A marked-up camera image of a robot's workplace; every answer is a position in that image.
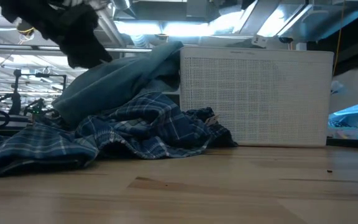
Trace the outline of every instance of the wood grain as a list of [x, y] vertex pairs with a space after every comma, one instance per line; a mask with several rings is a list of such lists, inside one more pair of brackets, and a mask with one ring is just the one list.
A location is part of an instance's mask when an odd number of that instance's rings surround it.
[[0, 178], [0, 223], [356, 222], [358, 149], [213, 149]]

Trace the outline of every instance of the pile of clothes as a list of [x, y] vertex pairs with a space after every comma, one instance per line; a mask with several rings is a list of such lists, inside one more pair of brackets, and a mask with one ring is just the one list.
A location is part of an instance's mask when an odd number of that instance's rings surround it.
[[52, 105], [13, 137], [0, 136], [0, 176], [86, 167], [97, 157], [186, 157], [234, 147], [230, 131], [207, 125], [211, 108], [180, 111], [163, 91], [179, 87], [181, 42], [105, 63], [80, 75]]

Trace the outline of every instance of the yellow cable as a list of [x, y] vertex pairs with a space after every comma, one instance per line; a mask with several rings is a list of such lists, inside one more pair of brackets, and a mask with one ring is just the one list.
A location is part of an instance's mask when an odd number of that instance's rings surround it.
[[30, 31], [32, 31], [32, 30], [34, 30], [34, 27], [31, 28], [31, 29], [28, 29], [28, 30], [24, 30], [24, 31], [18, 30], [18, 31], [19, 31], [19, 32], [22, 32], [22, 33], [27, 33], [27, 32], [30, 32]]
[[345, 4], [346, 4], [346, 0], [343, 0], [342, 16], [341, 16], [341, 28], [339, 30], [339, 35], [338, 35], [338, 45], [336, 46], [336, 56], [335, 56], [333, 75], [335, 75], [336, 65], [338, 63], [338, 58], [339, 58], [339, 47], [341, 46], [341, 36], [342, 36], [343, 19], [344, 19], [344, 14], [345, 14]]

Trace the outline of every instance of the metal pipe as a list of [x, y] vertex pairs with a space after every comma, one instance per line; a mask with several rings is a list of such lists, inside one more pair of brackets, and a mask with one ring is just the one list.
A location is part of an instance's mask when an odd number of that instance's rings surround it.
[[[12, 91], [1, 91], [0, 94], [12, 93]], [[31, 91], [18, 91], [21, 95], [61, 95], [59, 92], [31, 92]]]
[[[14, 44], [0, 44], [0, 54], [12, 53], [21, 55], [50, 55], [61, 54], [59, 47], [57, 46], [32, 46], [32, 45], [14, 45]], [[140, 49], [140, 48], [119, 48], [119, 47], [106, 47], [108, 52], [121, 52], [121, 53], [147, 53], [152, 49]]]
[[13, 92], [17, 93], [17, 87], [19, 86], [19, 78], [22, 75], [22, 71], [19, 69], [14, 70], [13, 75], [15, 76], [15, 88], [14, 88]]
[[[0, 84], [15, 84], [12, 81], [0, 81]], [[61, 85], [60, 82], [42, 83], [42, 82], [18, 82], [19, 85]]]
[[67, 85], [67, 76], [64, 76], [63, 77], [63, 90], [62, 91], [65, 91], [66, 85]]

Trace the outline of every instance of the ceiling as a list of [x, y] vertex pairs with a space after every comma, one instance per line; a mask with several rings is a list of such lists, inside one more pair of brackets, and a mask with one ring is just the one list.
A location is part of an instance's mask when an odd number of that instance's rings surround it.
[[[115, 4], [98, 11], [99, 27], [95, 35], [105, 47], [147, 47], [166, 41], [180, 40], [191, 45], [218, 45], [241, 42], [256, 34], [291, 37], [295, 42], [319, 40], [336, 32], [341, 24], [341, 0], [140, 0], [125, 1], [131, 7], [116, 10]], [[346, 1], [344, 24], [358, 18], [358, 1]], [[23, 39], [0, 15], [0, 44], [56, 46], [39, 32]], [[114, 53], [118, 58], [122, 54]], [[0, 95], [12, 91], [14, 69], [25, 72], [50, 72], [67, 75], [70, 84], [85, 69], [72, 69], [61, 54], [20, 54], [0, 52]], [[21, 77], [19, 91], [24, 104], [43, 97], [52, 101], [61, 91], [61, 78], [38, 79]]]

